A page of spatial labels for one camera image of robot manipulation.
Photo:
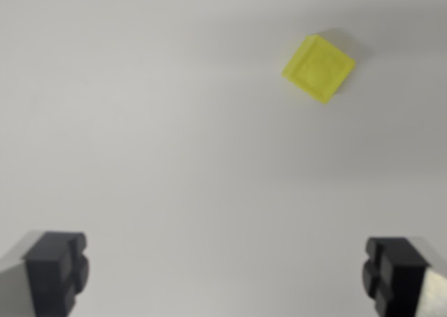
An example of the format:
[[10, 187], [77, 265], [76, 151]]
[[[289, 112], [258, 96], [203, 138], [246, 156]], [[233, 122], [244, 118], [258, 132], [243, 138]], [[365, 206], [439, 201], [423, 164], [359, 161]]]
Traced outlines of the black silver gripper left finger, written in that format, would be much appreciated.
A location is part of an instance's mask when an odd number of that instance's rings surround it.
[[69, 316], [88, 282], [86, 248], [81, 232], [26, 233], [1, 255], [1, 315]]

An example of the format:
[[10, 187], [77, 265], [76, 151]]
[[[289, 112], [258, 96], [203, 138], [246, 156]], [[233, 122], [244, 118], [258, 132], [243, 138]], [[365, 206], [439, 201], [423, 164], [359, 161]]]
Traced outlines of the black silver gripper right finger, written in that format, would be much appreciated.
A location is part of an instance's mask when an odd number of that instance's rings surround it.
[[379, 316], [445, 316], [446, 257], [422, 237], [370, 237], [362, 284]]

